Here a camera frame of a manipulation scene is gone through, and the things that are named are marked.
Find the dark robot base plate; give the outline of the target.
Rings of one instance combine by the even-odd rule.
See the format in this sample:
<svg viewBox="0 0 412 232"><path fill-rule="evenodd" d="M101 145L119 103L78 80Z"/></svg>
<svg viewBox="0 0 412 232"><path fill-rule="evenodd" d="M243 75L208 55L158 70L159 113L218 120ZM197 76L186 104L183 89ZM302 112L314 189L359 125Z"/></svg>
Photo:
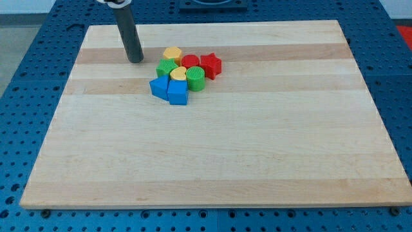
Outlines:
<svg viewBox="0 0 412 232"><path fill-rule="evenodd" d="M204 10L246 10L248 0L180 0L179 12Z"/></svg>

